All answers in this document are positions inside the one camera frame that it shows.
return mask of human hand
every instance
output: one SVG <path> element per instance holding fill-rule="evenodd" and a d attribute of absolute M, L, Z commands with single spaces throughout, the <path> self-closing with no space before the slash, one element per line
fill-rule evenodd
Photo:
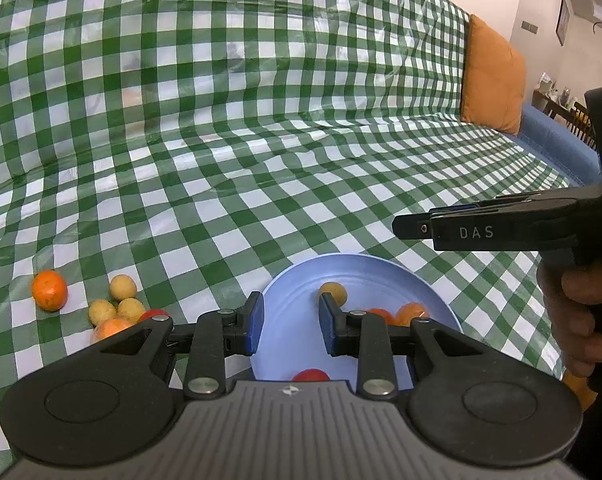
<path fill-rule="evenodd" d="M 578 377 L 590 376 L 594 364 L 602 362 L 602 334 L 594 332 L 587 306 L 602 303 L 602 262 L 566 270 L 562 276 L 541 262 L 536 278 L 566 368 Z"/>

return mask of screw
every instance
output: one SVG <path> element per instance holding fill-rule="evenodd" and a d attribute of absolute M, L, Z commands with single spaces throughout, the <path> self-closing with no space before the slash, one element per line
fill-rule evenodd
<path fill-rule="evenodd" d="M 394 391 L 394 385 L 385 379 L 368 379 L 363 383 L 363 389 L 370 395 L 388 395 Z"/>
<path fill-rule="evenodd" d="M 188 389 L 196 394 L 213 394 L 219 386 L 219 382 L 212 377 L 197 377 L 188 382 Z"/>

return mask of cherry tomato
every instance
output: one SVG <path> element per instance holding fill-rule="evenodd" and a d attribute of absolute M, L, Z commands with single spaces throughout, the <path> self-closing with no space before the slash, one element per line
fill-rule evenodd
<path fill-rule="evenodd" d="M 292 380 L 295 382 L 329 381 L 330 376 L 318 368 L 308 368 L 307 370 L 297 373 L 292 377 Z"/>
<path fill-rule="evenodd" d="M 372 314 L 378 314 L 383 319 L 385 319 L 385 323 L 388 325 L 394 324 L 394 316 L 384 308 L 371 308 L 370 310 L 368 310 L 368 312 L 371 312 Z"/>
<path fill-rule="evenodd" d="M 394 316 L 394 323 L 401 326 L 410 326 L 415 317 L 430 317 L 428 311 L 420 303 L 408 303 L 403 305 Z"/>
<path fill-rule="evenodd" d="M 141 315 L 141 317 L 139 318 L 139 321 L 137 321 L 137 323 L 145 321 L 146 319 L 150 319 L 152 316 L 169 316 L 169 315 L 170 314 L 168 314 L 164 310 L 161 310 L 160 308 L 151 308 L 150 310 L 147 310 L 145 312 L 145 314 Z"/>

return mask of wooden table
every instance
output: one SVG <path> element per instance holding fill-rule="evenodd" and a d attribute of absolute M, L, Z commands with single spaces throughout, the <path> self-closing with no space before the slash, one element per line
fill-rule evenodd
<path fill-rule="evenodd" d="M 539 89 L 534 90 L 534 97 L 543 98 L 546 100 L 545 108 L 543 109 L 543 113 L 548 115 L 551 119 L 555 118 L 556 115 L 560 115 L 569 123 L 574 122 L 574 111 L 568 110 L 567 108 L 559 105 L 558 103 L 552 101 L 549 96 L 543 94 Z"/>

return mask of sofa backrest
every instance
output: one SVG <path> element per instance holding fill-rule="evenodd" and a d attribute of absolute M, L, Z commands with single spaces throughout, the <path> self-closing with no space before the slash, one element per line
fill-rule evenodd
<path fill-rule="evenodd" d="M 0 187 L 155 142 L 458 115 L 447 0 L 0 0 Z"/>

